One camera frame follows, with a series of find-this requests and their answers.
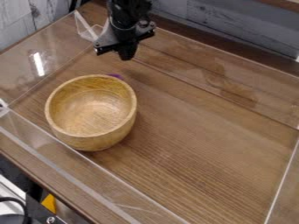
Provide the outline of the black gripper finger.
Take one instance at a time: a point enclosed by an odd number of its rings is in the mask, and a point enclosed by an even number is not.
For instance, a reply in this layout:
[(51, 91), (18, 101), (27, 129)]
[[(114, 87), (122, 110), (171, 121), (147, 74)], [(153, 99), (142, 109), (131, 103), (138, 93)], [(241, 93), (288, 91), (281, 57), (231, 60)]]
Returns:
[(127, 57), (130, 59), (133, 59), (135, 57), (135, 55), (137, 55), (138, 44), (139, 44), (138, 41), (133, 41), (133, 42), (129, 43), (129, 46), (127, 46)]
[(118, 55), (119, 55), (119, 58), (121, 58), (122, 60), (129, 60), (129, 54), (127, 54), (127, 50), (126, 50), (126, 49), (121, 49), (121, 50), (118, 51)]

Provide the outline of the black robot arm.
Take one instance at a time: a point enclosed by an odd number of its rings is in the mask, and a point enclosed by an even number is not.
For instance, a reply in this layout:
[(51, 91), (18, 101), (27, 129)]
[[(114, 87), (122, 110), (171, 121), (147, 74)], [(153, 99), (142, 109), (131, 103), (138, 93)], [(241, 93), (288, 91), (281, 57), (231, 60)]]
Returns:
[(94, 42), (98, 55), (117, 52), (122, 60), (137, 55), (138, 45), (155, 35), (151, 0), (107, 0), (107, 22)]

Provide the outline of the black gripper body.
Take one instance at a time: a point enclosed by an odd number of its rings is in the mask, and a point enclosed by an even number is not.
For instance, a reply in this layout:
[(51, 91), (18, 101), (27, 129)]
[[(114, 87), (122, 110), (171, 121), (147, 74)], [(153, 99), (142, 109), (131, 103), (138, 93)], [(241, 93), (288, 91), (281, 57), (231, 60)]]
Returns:
[(127, 50), (129, 43), (138, 41), (139, 43), (155, 35), (157, 24), (150, 20), (141, 20), (130, 29), (115, 27), (113, 21), (107, 20), (107, 29), (94, 42), (94, 48), (98, 55), (117, 52), (121, 49)]

